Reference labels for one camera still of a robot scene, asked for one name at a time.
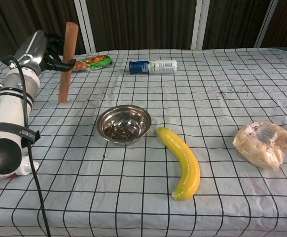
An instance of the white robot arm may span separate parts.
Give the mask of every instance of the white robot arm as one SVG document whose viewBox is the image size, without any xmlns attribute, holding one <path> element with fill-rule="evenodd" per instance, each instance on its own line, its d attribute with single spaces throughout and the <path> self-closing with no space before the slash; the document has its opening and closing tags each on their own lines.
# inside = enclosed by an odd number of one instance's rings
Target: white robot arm
<svg viewBox="0 0 287 237">
<path fill-rule="evenodd" d="M 29 37 L 16 52 L 14 58 L 21 66 L 25 79 L 28 115 L 39 89 L 39 74 L 45 69 L 69 71 L 74 66 L 75 60 L 68 64 L 61 62 L 58 55 L 62 53 L 62 48 L 60 37 L 47 35 L 40 30 Z M 34 143 L 39 138 L 39 133 L 25 127 L 22 81 L 19 69 L 15 68 L 10 59 L 2 60 L 11 69 L 0 84 L 0 179 L 15 172 L 30 172 L 28 157 L 22 158 L 24 139 Z"/>
</svg>

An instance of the grid pattern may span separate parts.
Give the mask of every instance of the grid pattern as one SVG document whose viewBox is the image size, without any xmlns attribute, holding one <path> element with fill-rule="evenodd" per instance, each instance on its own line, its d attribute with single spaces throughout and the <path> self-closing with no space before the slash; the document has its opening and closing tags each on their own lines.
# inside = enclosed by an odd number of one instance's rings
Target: grid pattern
<svg viewBox="0 0 287 237">
<path fill-rule="evenodd" d="M 41 139 L 45 208 L 54 237 L 287 237 L 287 154 L 277 172 L 248 163 L 235 133 L 270 120 L 287 130 L 287 53 L 277 49 L 109 51 L 114 66 L 74 72 L 59 104 L 60 74 L 40 75 L 31 112 Z M 130 75 L 129 61 L 175 59 L 175 75 Z M 0 82 L 7 68 L 0 63 Z M 106 109 L 145 108 L 152 126 L 121 147 L 97 133 Z M 155 134 L 177 133 L 201 168 L 197 193 L 174 201 L 180 167 Z M 0 237 L 45 236 L 32 175 L 0 181 Z"/>
</svg>

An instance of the snack bag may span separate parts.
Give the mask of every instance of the snack bag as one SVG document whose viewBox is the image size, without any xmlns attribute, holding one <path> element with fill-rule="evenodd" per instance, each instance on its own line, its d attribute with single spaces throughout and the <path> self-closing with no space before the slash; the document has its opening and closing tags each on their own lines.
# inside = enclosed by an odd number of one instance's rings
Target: snack bag
<svg viewBox="0 0 287 237">
<path fill-rule="evenodd" d="M 252 164 L 276 171 L 287 151 L 287 131 L 271 122 L 254 122 L 239 130 L 233 146 Z"/>
<path fill-rule="evenodd" d="M 112 59 L 107 55 L 99 55 L 77 60 L 72 70 L 96 70 L 108 65 L 112 65 Z"/>
</svg>

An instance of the toy banana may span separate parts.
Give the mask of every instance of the toy banana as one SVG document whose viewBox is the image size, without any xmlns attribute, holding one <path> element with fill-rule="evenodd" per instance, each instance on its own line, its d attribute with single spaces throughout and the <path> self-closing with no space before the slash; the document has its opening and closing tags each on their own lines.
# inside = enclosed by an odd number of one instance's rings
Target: toy banana
<svg viewBox="0 0 287 237">
<path fill-rule="evenodd" d="M 182 175 L 177 188 L 172 193 L 175 200 L 186 200 L 192 197 L 199 185 L 200 169 L 198 161 L 191 149 L 170 129 L 157 129 L 161 141 L 179 160 Z"/>
</svg>

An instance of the metal bowl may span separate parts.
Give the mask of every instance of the metal bowl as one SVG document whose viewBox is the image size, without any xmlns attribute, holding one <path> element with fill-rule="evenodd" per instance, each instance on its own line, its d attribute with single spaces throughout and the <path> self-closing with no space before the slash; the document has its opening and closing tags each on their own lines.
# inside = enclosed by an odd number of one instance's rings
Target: metal bowl
<svg viewBox="0 0 287 237">
<path fill-rule="evenodd" d="M 120 105 L 106 110 L 97 121 L 99 134 L 107 141 L 128 145 L 144 136 L 151 126 L 148 112 L 134 105 Z M 110 127 L 119 127 L 129 131 L 129 139 L 114 139 L 108 136 Z"/>
</svg>

